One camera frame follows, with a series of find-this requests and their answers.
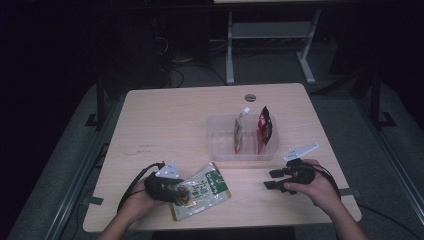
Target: gray carpet floor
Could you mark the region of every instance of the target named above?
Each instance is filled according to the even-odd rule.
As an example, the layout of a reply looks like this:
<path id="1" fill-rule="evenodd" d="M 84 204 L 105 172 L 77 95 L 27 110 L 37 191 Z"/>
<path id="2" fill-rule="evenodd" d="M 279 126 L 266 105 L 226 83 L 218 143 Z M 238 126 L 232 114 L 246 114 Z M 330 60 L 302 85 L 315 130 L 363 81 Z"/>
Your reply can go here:
<path id="1" fill-rule="evenodd" d="M 283 47 L 278 51 L 267 50 L 249 57 L 235 57 L 235 84 L 299 82 L 308 92 L 321 89 L 340 77 L 328 74 L 336 47 L 336 43 L 312 46 L 308 61 L 317 80 L 313 86 L 307 85 L 304 80 L 295 55 L 296 46 Z M 190 62 L 178 68 L 184 74 L 181 87 L 223 85 L 225 57 L 222 54 L 211 58 L 210 69 L 199 67 L 199 64 L 204 66 L 203 63 Z M 177 85 L 181 76 L 172 73 L 171 79 Z M 398 126 L 377 131 L 367 117 L 368 96 L 355 100 L 348 94 L 353 83 L 349 82 L 326 96 L 311 96 L 311 101 L 347 181 L 356 191 L 358 204 L 385 215 L 361 207 L 363 217 L 359 224 L 370 239 L 414 239 L 413 234 L 401 225 L 423 238 L 423 222 L 411 204 L 381 139 L 387 140 L 393 154 L 401 160 L 412 182 L 424 196 L 424 133 L 404 110 L 397 94 L 385 85 L 382 86 L 381 110 L 389 112 Z M 66 240 L 95 239 L 98 236 L 97 233 L 85 232 L 81 227 L 87 211 L 84 199 L 94 190 L 102 164 L 99 154 L 107 150 L 105 144 L 111 140 L 124 100 L 125 95 L 119 100 L 107 101 L 107 122 L 96 131 L 95 127 L 84 126 L 88 116 L 96 112 L 95 87 L 87 92 L 9 239 L 52 237 Z M 90 171 L 84 172 L 84 166 L 90 166 Z M 72 191 L 75 185 L 81 190 Z M 64 201 L 67 197 L 73 200 Z M 61 210 L 66 204 L 72 207 L 67 211 Z M 65 216 L 62 222 L 66 224 L 58 227 L 54 223 L 57 216 L 62 216 L 60 213 Z M 331 224 L 295 226 L 295 232 L 298 240 L 336 239 Z M 151 232 L 128 232 L 125 239 L 151 239 L 151 235 Z"/>

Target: snack bag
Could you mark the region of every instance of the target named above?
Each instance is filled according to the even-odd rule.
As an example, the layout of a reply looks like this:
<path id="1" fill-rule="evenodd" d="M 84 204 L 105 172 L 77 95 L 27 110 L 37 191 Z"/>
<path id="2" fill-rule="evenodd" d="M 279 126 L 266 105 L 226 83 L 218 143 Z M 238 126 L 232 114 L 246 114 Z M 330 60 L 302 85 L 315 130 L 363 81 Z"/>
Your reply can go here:
<path id="1" fill-rule="evenodd" d="M 208 163 L 202 171 L 177 184 L 175 190 L 189 194 L 170 203 L 174 221 L 190 217 L 231 198 L 227 184 L 213 163 Z"/>
<path id="2" fill-rule="evenodd" d="M 265 106 L 258 122 L 258 155 L 266 152 L 266 144 L 272 135 L 272 122 L 268 108 Z"/>
<path id="3" fill-rule="evenodd" d="M 237 117 L 234 124 L 234 150 L 236 153 L 240 150 L 242 141 L 242 125 L 241 118 L 250 112 L 250 108 L 246 107 Z"/>

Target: dark background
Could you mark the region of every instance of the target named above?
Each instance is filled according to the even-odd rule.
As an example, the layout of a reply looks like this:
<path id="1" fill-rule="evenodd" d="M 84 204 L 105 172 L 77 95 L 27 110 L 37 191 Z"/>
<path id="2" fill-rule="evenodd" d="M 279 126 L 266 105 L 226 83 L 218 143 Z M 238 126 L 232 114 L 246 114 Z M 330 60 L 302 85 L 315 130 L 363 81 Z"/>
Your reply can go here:
<path id="1" fill-rule="evenodd" d="M 95 11 L 106 3 L 0 2 L 1 239 L 7 237 L 72 114 L 99 73 L 107 73 L 105 81 L 112 86 L 109 91 L 117 90 L 109 92 L 112 96 L 128 88 L 166 84 L 160 68 L 167 62 L 155 54 L 153 35 L 157 32 L 152 31 L 151 22 L 137 14 L 121 18 L 116 12 Z M 341 43 L 332 71 L 349 73 L 364 59 L 377 58 L 383 66 L 383 81 L 398 92 L 406 109 L 424 128 L 422 5 L 398 1 L 355 9 L 327 9 L 320 19 L 316 39 L 337 38 Z M 225 34 L 219 29 L 225 29 L 226 20 L 199 20 L 204 13 L 165 14 L 173 23 L 169 34 L 175 46 L 203 58 L 207 58 L 204 50 L 209 37 Z M 134 19 L 141 19 L 141 24 Z M 197 35 L 184 38 L 178 31 Z M 141 55 L 132 55 L 134 49 L 125 47 L 134 41 L 133 36 L 142 39 L 135 51 Z M 145 69 L 131 67 L 138 71 L 132 74 L 156 81 L 132 85 L 134 76 L 105 54 L 104 48 L 120 55 L 119 60 L 126 65 L 147 64 Z M 114 73 L 119 72 L 128 74 L 128 82 L 117 81 Z"/>

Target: wooden tabletop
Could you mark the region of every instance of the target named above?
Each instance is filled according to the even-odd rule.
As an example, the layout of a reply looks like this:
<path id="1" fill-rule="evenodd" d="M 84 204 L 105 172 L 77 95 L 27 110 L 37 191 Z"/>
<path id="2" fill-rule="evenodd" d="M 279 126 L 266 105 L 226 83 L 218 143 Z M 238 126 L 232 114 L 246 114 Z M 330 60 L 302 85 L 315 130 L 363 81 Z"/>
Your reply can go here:
<path id="1" fill-rule="evenodd" d="M 254 94 L 255 102 L 247 102 Z M 267 190 L 269 171 L 284 167 L 289 148 L 319 143 L 304 158 L 317 159 L 334 176 L 339 188 L 348 188 L 339 163 L 301 84 L 136 90 L 128 93 L 94 197 L 83 227 L 102 231 L 116 214 L 125 190 L 145 167 L 174 160 L 180 176 L 187 179 L 211 162 L 206 147 L 206 119 L 211 115 L 237 114 L 245 107 L 260 113 L 267 106 L 275 118 L 279 148 L 267 161 L 214 161 L 232 197 L 217 206 L 181 221 L 173 221 L 168 205 L 157 207 L 131 226 L 137 230 L 202 229 L 281 226 L 331 222 L 303 194 Z M 361 213 L 352 195 L 343 196 L 355 220 Z"/>

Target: transparent box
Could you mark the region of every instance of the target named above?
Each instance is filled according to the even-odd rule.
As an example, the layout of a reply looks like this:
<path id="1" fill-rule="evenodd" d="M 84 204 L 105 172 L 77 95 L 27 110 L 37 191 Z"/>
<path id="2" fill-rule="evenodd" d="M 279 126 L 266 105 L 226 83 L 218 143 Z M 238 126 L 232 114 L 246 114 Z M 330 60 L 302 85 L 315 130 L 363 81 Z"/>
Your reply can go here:
<path id="1" fill-rule="evenodd" d="M 247 114 L 241 118 L 242 141 L 240 150 L 234 148 L 234 125 L 237 114 L 209 116 L 207 124 L 207 148 L 215 161 L 263 161 L 271 160 L 279 147 L 279 136 L 275 119 L 272 135 L 268 144 L 261 151 L 258 149 L 259 114 Z"/>

